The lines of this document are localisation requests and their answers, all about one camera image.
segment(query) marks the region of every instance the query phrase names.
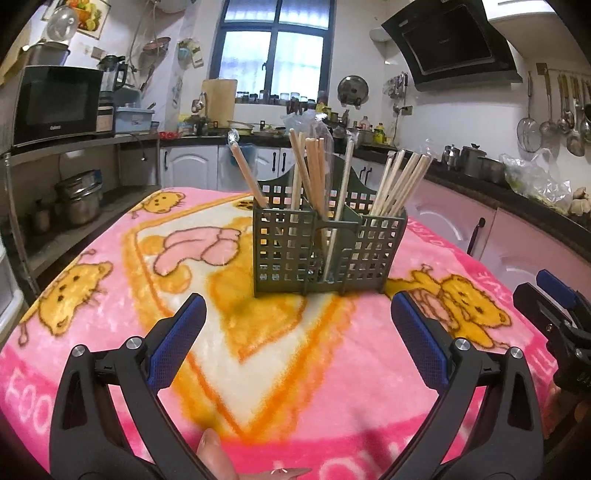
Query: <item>window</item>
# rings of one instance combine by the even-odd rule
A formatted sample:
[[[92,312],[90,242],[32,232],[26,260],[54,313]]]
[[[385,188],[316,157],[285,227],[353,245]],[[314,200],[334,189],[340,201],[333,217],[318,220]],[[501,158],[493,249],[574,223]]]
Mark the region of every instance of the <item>window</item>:
[[[239,92],[328,90],[335,0],[225,0],[210,78],[237,79]]]

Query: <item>cabinet handle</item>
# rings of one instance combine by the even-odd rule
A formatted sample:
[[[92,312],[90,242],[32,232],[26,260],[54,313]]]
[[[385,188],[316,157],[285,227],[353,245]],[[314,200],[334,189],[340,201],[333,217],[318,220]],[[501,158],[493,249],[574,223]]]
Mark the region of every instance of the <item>cabinet handle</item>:
[[[472,232],[472,236],[470,237],[470,243],[468,244],[468,250],[466,250],[466,253],[470,256],[472,256],[472,250],[474,250],[474,244],[476,243],[476,237],[478,237],[478,230],[480,230],[481,228],[484,228],[484,226],[486,225],[486,220],[484,220],[483,217],[480,217],[480,220],[478,220],[478,225],[476,225],[476,227],[474,228],[474,231]]]

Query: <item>black countertop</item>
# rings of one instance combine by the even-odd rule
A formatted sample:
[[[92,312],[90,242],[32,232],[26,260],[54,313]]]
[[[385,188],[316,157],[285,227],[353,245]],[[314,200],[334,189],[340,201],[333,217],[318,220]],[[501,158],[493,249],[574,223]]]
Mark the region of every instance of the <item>black countertop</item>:
[[[290,141],[284,138],[265,138],[255,135],[242,138],[241,143],[252,143],[259,147],[291,148]],[[223,145],[224,137],[184,137],[177,140],[162,140],[163,147],[189,145]],[[388,148],[361,146],[353,156],[362,160],[385,164]],[[426,180],[466,195],[493,209],[502,209],[526,222],[569,247],[591,263],[591,232],[572,220],[550,210],[541,203],[522,197],[509,188],[469,177],[460,172],[448,171],[441,164],[433,164],[425,175]]]

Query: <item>window frame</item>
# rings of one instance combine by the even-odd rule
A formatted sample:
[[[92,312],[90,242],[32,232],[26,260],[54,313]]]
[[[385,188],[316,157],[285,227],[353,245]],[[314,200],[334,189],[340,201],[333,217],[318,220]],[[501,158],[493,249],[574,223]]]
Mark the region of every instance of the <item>window frame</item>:
[[[222,14],[220,16],[216,38],[213,43],[212,63],[209,70],[209,78],[217,79],[219,77],[220,69],[222,67],[223,47],[226,41],[226,33],[231,31],[262,31],[270,32],[271,39],[269,42],[269,53],[265,65],[265,100],[263,103],[269,103],[271,96],[271,86],[273,82],[273,69],[275,67],[275,51],[277,49],[277,35],[279,32],[300,33],[304,35],[313,35],[315,37],[323,37],[322,44],[322,61],[320,63],[320,81],[318,90],[325,91],[328,95],[329,81],[330,81],[330,65],[332,62],[332,51],[335,37],[335,15],[336,15],[336,0],[330,1],[329,11],[329,27],[328,29],[307,27],[305,25],[292,25],[286,23],[279,23],[279,16],[283,0],[277,0],[277,9],[275,10],[275,20],[273,22],[226,22],[226,13],[230,0],[224,0],[222,7]]]

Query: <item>metal screw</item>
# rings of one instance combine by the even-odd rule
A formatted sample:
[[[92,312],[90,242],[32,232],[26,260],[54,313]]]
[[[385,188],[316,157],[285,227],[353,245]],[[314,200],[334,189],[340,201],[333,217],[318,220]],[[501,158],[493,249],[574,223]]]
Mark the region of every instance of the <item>metal screw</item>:
[[[516,346],[512,346],[509,349],[509,353],[513,358],[523,358],[523,352],[521,351],[521,348],[517,348]]]
[[[125,346],[129,348],[129,350],[136,350],[142,344],[142,339],[140,337],[132,337],[127,340]]]
[[[84,352],[86,352],[86,347],[84,345],[76,345],[73,349],[72,349],[72,356],[80,356],[82,355]]]
[[[470,342],[465,338],[458,338],[455,342],[456,348],[465,352],[470,349]]]

